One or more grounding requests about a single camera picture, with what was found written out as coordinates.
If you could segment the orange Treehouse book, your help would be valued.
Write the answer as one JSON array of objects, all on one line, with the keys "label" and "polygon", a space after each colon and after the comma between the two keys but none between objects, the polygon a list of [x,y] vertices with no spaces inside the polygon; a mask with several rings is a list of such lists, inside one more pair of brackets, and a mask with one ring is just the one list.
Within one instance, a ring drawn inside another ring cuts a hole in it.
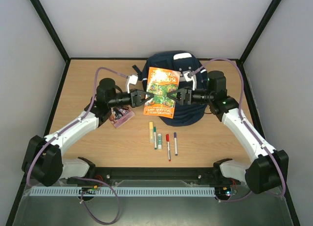
[{"label": "orange Treehouse book", "polygon": [[179,79],[180,73],[178,71],[150,67],[146,91],[153,93],[154,97],[144,104],[143,114],[172,119],[176,103],[166,94],[178,89]]}]

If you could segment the illustrated book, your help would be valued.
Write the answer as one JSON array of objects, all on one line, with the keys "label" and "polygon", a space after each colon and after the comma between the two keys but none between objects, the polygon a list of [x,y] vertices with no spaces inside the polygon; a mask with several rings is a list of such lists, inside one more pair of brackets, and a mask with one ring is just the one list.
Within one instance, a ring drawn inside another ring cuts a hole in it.
[{"label": "illustrated book", "polygon": [[114,107],[111,108],[111,111],[112,114],[109,117],[109,121],[115,128],[119,128],[135,116],[130,106]]}]

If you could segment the navy blue student backpack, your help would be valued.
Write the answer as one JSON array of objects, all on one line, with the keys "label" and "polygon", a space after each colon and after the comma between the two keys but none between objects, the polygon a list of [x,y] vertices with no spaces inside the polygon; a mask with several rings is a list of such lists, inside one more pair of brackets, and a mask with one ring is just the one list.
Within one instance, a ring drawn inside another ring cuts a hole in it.
[{"label": "navy blue student backpack", "polygon": [[[184,87],[192,87],[192,82],[187,82],[183,76],[186,71],[193,72],[200,68],[202,64],[191,53],[176,50],[156,53],[149,57],[144,65],[143,70],[140,70],[136,65],[133,69],[137,72],[139,81],[142,82],[144,90],[147,88],[149,67],[170,69],[180,73],[179,89]],[[161,117],[160,119],[169,126],[182,127],[189,126],[198,122],[204,115],[206,105],[191,104],[191,105],[175,105],[173,118]]]}]

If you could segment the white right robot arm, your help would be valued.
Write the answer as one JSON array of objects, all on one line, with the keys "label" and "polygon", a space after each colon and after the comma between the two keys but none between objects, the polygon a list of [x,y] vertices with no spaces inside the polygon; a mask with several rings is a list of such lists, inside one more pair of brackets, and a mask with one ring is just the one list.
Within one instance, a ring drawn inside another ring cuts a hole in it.
[{"label": "white right robot arm", "polygon": [[207,104],[212,114],[244,147],[251,164],[245,165],[230,158],[217,162],[217,168],[213,171],[217,182],[223,183],[232,178],[245,183],[255,194],[280,186],[280,196],[284,196],[289,157],[285,151],[277,151],[260,135],[244,115],[241,105],[227,94],[223,72],[209,72],[206,89],[185,87],[169,92],[167,96],[181,105]]}]

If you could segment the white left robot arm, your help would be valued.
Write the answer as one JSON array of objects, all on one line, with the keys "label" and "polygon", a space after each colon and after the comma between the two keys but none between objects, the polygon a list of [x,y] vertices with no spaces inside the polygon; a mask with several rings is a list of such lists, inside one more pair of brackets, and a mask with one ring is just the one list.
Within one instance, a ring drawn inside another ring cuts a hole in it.
[{"label": "white left robot arm", "polygon": [[122,91],[113,79],[102,79],[94,87],[90,103],[77,118],[52,134],[30,139],[22,163],[27,185],[31,185],[31,178],[44,186],[52,186],[59,179],[86,177],[93,164],[85,158],[64,159],[67,150],[104,124],[112,108],[126,105],[140,107],[153,97],[153,93],[143,90]]}]

